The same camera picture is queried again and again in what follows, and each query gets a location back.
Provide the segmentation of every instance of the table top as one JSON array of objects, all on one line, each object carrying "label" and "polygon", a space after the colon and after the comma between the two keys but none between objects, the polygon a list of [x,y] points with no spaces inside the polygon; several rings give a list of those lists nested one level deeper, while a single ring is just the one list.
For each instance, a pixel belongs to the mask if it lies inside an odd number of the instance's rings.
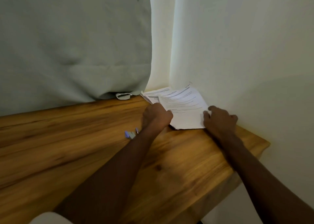
[{"label": "table top", "polygon": [[[0,117],[0,223],[28,223],[52,210],[140,127],[140,96]],[[269,142],[237,127],[255,156]],[[202,129],[167,127],[137,175],[121,223],[168,223],[233,174]]]}]

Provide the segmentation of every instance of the person's left arm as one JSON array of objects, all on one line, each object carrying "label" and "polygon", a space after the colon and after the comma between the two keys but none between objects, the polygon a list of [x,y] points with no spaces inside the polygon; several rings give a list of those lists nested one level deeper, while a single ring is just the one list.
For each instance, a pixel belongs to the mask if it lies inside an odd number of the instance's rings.
[{"label": "person's left arm", "polygon": [[157,135],[173,115],[160,103],[143,113],[142,131],[66,197],[54,212],[73,224],[117,223],[136,175]]}]

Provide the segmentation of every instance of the stack of papers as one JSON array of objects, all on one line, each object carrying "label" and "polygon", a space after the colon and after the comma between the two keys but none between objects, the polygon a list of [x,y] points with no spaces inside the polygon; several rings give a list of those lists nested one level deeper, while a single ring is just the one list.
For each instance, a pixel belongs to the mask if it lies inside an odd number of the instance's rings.
[{"label": "stack of papers", "polygon": [[191,84],[180,90],[167,87],[142,93],[141,96],[151,104],[161,103],[166,110],[171,110],[173,119],[170,125],[175,129],[205,128],[203,111],[207,111],[208,105]]}]

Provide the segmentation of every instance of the brown wooden surface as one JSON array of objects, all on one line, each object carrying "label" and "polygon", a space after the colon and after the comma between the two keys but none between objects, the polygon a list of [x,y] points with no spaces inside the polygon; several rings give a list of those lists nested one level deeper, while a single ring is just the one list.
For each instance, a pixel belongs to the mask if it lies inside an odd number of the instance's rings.
[{"label": "brown wooden surface", "polygon": [[[0,223],[28,223],[52,210],[106,163],[140,127],[148,105],[137,96],[0,117]],[[260,156],[269,143],[237,127]],[[121,218],[122,223],[174,223],[206,214],[239,179],[201,129],[166,128],[155,140]]]}]

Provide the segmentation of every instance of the person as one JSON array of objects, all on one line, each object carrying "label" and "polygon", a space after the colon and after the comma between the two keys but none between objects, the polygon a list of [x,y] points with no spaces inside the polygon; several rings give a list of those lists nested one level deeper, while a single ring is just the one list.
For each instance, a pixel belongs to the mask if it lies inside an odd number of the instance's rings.
[{"label": "person", "polygon": [[[314,223],[314,210],[275,178],[235,134],[238,117],[210,106],[204,126],[240,175],[263,223]],[[66,197],[54,213],[44,213],[31,224],[117,223],[141,163],[157,135],[170,124],[171,111],[160,103],[143,113],[142,130],[104,166]]]}]

